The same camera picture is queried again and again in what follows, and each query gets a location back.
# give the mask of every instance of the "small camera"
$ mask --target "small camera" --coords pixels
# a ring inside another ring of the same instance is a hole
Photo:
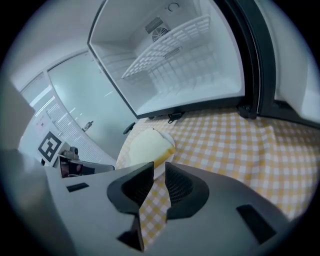
[[[63,151],[62,155],[64,155],[68,159],[79,160],[78,148],[75,146],[71,146],[69,151]]]

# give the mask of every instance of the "mini fridge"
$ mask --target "mini fridge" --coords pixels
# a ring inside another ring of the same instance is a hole
[[[105,0],[88,46],[137,118],[237,107],[320,128],[316,61],[271,1]]]

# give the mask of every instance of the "yellow checkered tablecloth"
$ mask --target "yellow checkered tablecloth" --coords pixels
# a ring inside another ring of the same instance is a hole
[[[127,137],[117,169],[125,166],[133,138],[146,128],[172,136],[174,163],[235,178],[277,205],[289,219],[305,210],[318,183],[320,130],[263,117],[248,120],[236,109],[188,112],[171,124],[168,117],[145,118]],[[163,174],[139,211],[146,248],[164,228],[169,207]]]

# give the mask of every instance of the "cake slice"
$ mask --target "cake slice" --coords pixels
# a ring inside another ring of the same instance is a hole
[[[139,133],[131,142],[129,157],[132,166],[154,162],[154,168],[157,168],[175,152],[175,147],[157,130],[148,128]]]

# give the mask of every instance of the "open fridge door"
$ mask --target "open fridge door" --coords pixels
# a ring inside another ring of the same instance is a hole
[[[256,3],[271,35],[276,77],[261,89],[259,113],[320,128],[320,73],[307,42],[276,3]]]

